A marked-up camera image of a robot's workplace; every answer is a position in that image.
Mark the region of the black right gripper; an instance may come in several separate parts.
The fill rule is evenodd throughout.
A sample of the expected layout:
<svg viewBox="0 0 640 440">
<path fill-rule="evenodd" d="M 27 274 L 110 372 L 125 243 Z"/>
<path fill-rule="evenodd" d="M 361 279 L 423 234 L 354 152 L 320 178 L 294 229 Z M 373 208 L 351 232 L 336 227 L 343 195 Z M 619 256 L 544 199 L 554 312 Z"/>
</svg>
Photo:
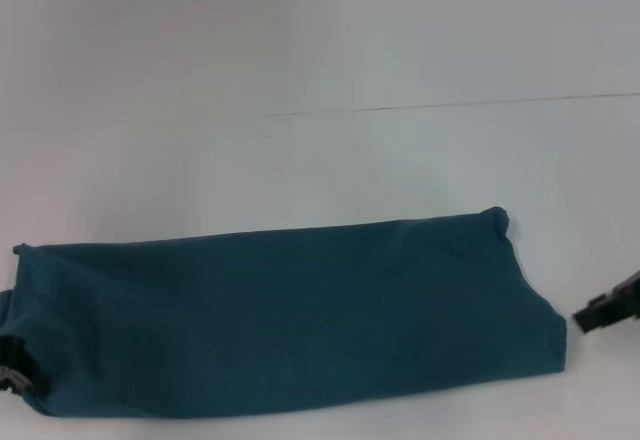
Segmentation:
<svg viewBox="0 0 640 440">
<path fill-rule="evenodd" d="M 582 333 L 629 318 L 639 318 L 639 272 L 573 314 L 573 320 Z"/>
</svg>

